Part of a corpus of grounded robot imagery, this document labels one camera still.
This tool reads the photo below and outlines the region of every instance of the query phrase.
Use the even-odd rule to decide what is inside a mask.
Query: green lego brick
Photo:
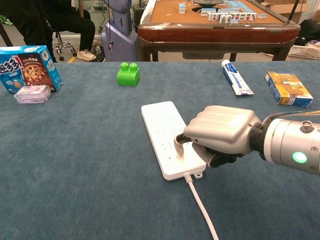
[[[116,76],[120,86],[136,86],[140,80],[140,69],[136,63],[121,63],[121,68]]]

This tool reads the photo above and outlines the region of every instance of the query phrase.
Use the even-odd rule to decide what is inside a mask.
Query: blue snack box
[[[62,85],[47,46],[0,47],[0,81],[10,94],[23,86],[48,85],[58,91]]]

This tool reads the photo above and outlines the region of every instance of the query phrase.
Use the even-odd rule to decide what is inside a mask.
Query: sneaker
[[[85,49],[83,51],[79,51],[76,53],[76,57],[81,60],[85,60],[86,62],[93,61],[97,58],[96,55],[92,54],[88,51],[88,49]]]

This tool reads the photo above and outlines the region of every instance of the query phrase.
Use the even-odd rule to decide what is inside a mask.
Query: plastic basket
[[[320,60],[320,48],[293,45],[288,56],[304,59]]]

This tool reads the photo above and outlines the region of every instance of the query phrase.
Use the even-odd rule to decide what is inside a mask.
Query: table
[[[19,105],[0,87],[2,239],[210,240],[184,179],[164,180],[141,106],[173,101],[188,123],[208,105],[260,119],[305,110],[276,105],[266,71],[294,72],[320,108],[318,62],[237,62],[255,95],[236,97],[219,63],[141,62],[136,87],[119,63],[56,64],[63,86]],[[206,169],[195,188],[221,240],[320,239],[320,177],[251,153]]]
[[[192,11],[197,5],[186,1],[185,14],[179,14],[180,0],[150,0],[138,28],[143,61],[150,61],[150,53],[182,52],[184,55],[210,55],[264,52],[273,60],[285,60],[298,36],[300,26],[272,12],[253,0],[241,0],[257,14],[267,18],[239,21],[239,24],[219,24]]]

